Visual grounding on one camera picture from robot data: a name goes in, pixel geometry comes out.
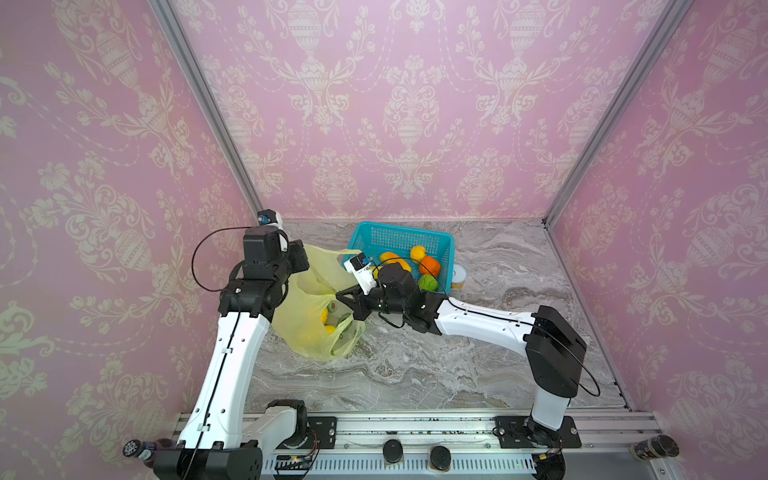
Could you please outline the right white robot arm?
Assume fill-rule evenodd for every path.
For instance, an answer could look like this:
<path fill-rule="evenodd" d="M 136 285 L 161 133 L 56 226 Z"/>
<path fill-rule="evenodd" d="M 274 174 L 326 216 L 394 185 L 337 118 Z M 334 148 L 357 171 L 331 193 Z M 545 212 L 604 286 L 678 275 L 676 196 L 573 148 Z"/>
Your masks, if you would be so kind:
<path fill-rule="evenodd" d="M 527 359 L 536 383 L 528 429 L 556 432 L 578 394 L 586 343 L 553 307 L 507 312 L 468 304 L 447 294 L 423 290 L 396 263 L 375 267 L 360 254 L 344 262 L 357 281 L 336 294 L 357 321 L 372 313 L 399 315 L 400 327 L 437 336 L 466 337 L 510 350 Z"/>

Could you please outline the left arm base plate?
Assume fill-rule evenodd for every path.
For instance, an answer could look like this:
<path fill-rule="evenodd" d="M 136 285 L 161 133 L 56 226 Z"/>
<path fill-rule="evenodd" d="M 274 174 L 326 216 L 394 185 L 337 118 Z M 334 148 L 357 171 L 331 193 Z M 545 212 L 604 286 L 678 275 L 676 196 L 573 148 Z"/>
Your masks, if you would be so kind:
<path fill-rule="evenodd" d="M 277 450 L 333 450 L 336 445 L 338 418 L 328 415 L 310 415 L 304 439 L 297 445 L 281 443 Z"/>

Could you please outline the green toy vegetable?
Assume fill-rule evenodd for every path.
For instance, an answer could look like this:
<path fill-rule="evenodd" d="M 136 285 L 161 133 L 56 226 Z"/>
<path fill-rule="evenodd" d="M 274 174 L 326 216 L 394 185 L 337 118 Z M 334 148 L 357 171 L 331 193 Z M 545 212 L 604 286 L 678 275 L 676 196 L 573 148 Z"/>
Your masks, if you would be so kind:
<path fill-rule="evenodd" d="M 437 292 L 440 288 L 438 280 L 431 274 L 423 274 L 419 278 L 418 287 L 427 292 Z"/>

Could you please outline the orange-yellow toy mango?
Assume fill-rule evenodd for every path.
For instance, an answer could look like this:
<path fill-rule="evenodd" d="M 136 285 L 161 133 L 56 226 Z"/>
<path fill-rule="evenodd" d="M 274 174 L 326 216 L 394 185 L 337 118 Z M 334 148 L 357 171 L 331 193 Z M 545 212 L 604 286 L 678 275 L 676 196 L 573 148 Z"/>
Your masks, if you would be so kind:
<path fill-rule="evenodd" d="M 379 264 L 373 269 L 373 277 L 378 278 L 381 269 L 388 265 L 399 265 L 404 271 L 411 273 L 412 267 L 406 259 L 403 259 L 394 252 L 384 252 L 379 256 Z"/>

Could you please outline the small yellow toy lemon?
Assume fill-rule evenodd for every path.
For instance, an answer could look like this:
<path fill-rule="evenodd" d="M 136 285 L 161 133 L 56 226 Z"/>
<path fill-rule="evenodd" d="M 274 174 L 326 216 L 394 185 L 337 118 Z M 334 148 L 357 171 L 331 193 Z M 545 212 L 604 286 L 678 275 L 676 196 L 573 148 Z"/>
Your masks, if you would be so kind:
<path fill-rule="evenodd" d="M 418 263 L 421 263 L 427 255 L 428 253 L 426 248 L 421 245 L 412 247 L 409 254 L 410 259 Z"/>

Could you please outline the yellow plastic bag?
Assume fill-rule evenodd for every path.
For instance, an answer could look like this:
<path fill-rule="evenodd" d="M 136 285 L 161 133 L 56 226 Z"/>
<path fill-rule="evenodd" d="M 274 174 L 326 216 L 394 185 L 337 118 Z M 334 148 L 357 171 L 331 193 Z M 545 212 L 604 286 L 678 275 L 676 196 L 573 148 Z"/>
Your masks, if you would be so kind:
<path fill-rule="evenodd" d="M 365 324 L 353 319 L 352 310 L 336 299 L 336 293 L 357 284 L 341 260 L 356 250 L 328 250 L 307 244 L 309 269 L 289 279 L 287 299 L 276 310 L 272 328 L 297 355 L 331 361 L 349 355 L 357 346 Z M 330 307 L 338 316 L 337 330 L 329 335 L 321 313 Z"/>

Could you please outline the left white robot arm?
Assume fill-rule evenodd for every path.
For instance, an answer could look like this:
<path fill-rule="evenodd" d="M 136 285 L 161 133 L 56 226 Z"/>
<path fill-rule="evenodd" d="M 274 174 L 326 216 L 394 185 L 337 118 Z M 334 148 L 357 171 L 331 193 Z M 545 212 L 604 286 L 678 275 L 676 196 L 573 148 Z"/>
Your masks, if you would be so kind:
<path fill-rule="evenodd" d="M 243 415 L 256 356 L 287 297 L 290 276 L 308 269 L 307 254 L 278 223 L 245 228 L 243 252 L 217 292 L 215 348 L 198 399 L 177 444 L 155 455 L 159 479 L 258 479 L 265 456 L 304 437 L 300 401 L 269 407 L 251 440 L 243 438 Z"/>

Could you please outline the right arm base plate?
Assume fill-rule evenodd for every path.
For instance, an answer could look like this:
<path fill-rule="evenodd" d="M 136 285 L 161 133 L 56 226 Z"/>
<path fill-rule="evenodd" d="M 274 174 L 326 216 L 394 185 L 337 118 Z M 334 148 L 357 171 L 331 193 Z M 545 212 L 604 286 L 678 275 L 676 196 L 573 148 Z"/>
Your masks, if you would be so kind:
<path fill-rule="evenodd" d="M 492 433 L 502 449 L 578 449 L 582 441 L 574 419 L 565 416 L 558 430 L 533 421 L 530 416 L 497 416 Z"/>

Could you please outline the orange toy fruit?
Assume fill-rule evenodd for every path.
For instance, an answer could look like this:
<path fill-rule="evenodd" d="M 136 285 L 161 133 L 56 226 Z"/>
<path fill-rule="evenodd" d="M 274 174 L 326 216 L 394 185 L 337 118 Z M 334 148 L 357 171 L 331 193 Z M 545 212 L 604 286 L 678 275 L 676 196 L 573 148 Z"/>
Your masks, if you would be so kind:
<path fill-rule="evenodd" d="M 431 256 L 424 256 L 419 261 L 419 271 L 422 275 L 430 275 L 437 279 L 441 273 L 440 263 Z"/>

